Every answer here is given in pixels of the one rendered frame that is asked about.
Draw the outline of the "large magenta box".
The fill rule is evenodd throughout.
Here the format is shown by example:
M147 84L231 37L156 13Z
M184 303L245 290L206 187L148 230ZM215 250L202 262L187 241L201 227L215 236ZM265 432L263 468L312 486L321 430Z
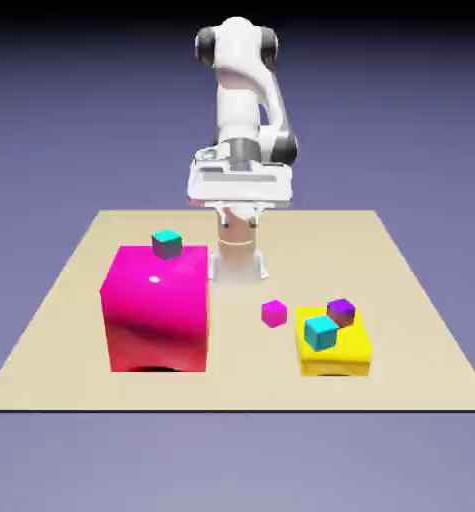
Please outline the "large magenta box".
M100 289L110 367L203 372L209 335L208 250L162 259L149 246L118 249Z

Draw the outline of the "small purple cube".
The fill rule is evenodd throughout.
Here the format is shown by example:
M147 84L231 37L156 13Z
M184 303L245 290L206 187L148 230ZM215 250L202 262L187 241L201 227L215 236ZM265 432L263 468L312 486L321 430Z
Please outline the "small purple cube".
M327 303L327 316L340 328L352 325L355 319L355 313L355 305L345 298L334 299Z

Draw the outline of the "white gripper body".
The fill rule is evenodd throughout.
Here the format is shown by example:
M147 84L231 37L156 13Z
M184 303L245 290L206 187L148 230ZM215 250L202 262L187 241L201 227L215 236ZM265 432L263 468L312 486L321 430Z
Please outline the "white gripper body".
M286 206L293 197L292 169L277 163L250 162L250 169L230 169L228 160L197 161L190 165L187 196L191 203L256 203Z

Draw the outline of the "small magenta cube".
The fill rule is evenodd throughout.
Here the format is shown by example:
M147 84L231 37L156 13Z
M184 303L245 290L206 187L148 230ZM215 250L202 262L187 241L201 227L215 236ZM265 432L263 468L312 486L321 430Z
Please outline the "small magenta cube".
M287 306L279 300L271 300L261 306L261 320L269 328L281 326L287 322Z

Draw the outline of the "large yellow box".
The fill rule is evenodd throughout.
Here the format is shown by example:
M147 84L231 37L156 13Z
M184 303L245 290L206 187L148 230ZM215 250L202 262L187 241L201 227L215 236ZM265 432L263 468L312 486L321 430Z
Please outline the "large yellow box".
M359 309L350 326L339 329L336 343L314 351L304 340L305 321L326 314L326 306L295 308L295 342L302 376L367 376L372 360L372 344Z

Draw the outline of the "small cyan cube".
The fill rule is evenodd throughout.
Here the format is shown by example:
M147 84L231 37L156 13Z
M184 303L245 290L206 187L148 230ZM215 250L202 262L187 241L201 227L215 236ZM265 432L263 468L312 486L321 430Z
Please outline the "small cyan cube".
M157 231L152 234L152 251L156 257L161 259L171 259L182 253L181 235L170 229Z
M319 352L336 344L339 326L327 315L308 318L304 323L304 340Z

